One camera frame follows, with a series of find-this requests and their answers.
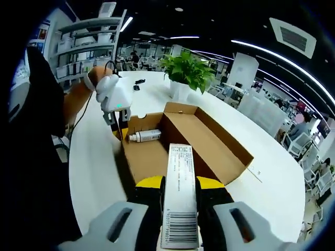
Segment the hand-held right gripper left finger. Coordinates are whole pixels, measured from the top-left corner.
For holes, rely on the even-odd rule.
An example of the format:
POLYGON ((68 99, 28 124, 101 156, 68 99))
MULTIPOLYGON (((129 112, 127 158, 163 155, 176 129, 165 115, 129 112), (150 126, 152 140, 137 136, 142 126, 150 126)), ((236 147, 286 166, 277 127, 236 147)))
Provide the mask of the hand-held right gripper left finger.
POLYGON ((88 232, 59 250, 157 250, 162 225, 165 177, 145 178, 127 201, 93 219, 88 232))

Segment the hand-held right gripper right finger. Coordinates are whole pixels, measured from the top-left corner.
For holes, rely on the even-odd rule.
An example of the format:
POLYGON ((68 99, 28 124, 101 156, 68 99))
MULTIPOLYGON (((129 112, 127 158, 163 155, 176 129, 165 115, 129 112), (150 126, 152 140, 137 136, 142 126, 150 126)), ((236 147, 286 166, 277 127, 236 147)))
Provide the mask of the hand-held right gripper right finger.
POLYGON ((297 250, 271 230, 269 222, 243 202, 235 202, 215 179, 196 177, 198 225, 204 250, 297 250))

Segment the person's left hand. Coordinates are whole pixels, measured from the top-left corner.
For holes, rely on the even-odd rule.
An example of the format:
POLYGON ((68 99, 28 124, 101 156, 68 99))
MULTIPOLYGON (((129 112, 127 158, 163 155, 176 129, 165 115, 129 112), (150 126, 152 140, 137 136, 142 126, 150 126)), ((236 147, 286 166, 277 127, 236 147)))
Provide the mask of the person's left hand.
POLYGON ((103 77, 110 75, 113 75, 113 70, 102 66, 95 66, 88 73, 88 77, 94 86, 96 86, 103 77))

